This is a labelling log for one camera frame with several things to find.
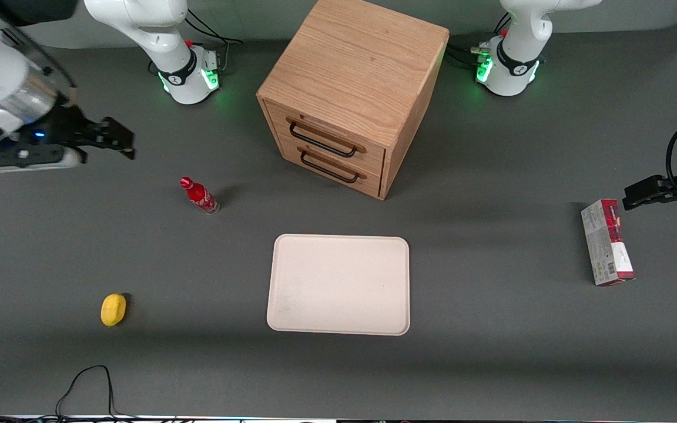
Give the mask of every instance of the gray table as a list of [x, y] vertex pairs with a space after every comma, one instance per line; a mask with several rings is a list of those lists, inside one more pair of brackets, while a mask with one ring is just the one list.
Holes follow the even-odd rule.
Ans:
[[[663, 171], [677, 28], [556, 35], [513, 99], [444, 65], [384, 202], [280, 158], [254, 93], [283, 48], [233, 48], [223, 90], [191, 107], [138, 49], [56, 54], [87, 115], [132, 128], [139, 155], [0, 176], [0, 413], [49, 412], [102, 363], [129, 413], [677, 421], [677, 204], [623, 214], [638, 279], [610, 288], [578, 220]], [[186, 201], [184, 174], [220, 214]], [[282, 233], [407, 239], [408, 334], [269, 329]], [[134, 305], [108, 329], [112, 292]], [[99, 372], [65, 411], [105, 412]]]

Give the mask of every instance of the red bottle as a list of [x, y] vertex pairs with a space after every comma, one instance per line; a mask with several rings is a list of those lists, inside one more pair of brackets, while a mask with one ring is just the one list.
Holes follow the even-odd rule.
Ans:
[[201, 184], [197, 184], [186, 176], [179, 180], [179, 184], [185, 188], [187, 198], [195, 203], [205, 214], [218, 212], [218, 201]]

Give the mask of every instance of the plastic tray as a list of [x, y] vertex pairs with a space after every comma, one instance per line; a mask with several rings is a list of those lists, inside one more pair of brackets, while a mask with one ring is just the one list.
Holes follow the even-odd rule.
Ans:
[[267, 320], [274, 330], [405, 334], [408, 244], [386, 236], [279, 236]]

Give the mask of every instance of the drawer handle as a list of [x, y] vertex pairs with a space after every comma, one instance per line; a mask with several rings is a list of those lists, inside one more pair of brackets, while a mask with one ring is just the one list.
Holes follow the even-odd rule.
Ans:
[[347, 184], [354, 184], [354, 182], [357, 182], [358, 177], [360, 177], [359, 173], [355, 173], [354, 177], [352, 179], [349, 179], [348, 177], [341, 176], [340, 174], [330, 171], [324, 167], [320, 167], [316, 165], [315, 163], [310, 163], [309, 161], [306, 161], [304, 159], [304, 156], [307, 156], [307, 152], [302, 152], [301, 156], [299, 156], [299, 160], [301, 160], [302, 163], [306, 164], [307, 166], [310, 166], [312, 169], [319, 170], [325, 174], [329, 174], [330, 176], [335, 177], [338, 180], [343, 180], [343, 182], [346, 182]]
[[309, 142], [310, 144], [314, 145], [315, 147], [320, 147], [323, 150], [328, 150], [328, 152], [334, 153], [334, 155], [341, 156], [341, 157], [348, 159], [350, 156], [354, 156], [354, 153], [357, 153], [357, 146], [352, 147], [351, 152], [344, 153], [341, 150], [336, 150], [336, 148], [333, 148], [330, 145], [325, 145], [322, 142], [315, 141], [311, 137], [303, 136], [302, 134], [300, 134], [298, 132], [294, 132], [294, 128], [296, 128], [296, 122], [292, 122], [292, 124], [289, 126], [289, 132], [291, 132], [292, 136], [295, 136], [298, 139], [303, 140], [304, 142]]

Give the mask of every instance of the wooden drawer cabinet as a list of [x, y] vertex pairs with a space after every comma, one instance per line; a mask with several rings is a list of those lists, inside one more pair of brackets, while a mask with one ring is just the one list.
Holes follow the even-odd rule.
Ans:
[[435, 87], [448, 29], [318, 0], [257, 92], [286, 160], [384, 200]]

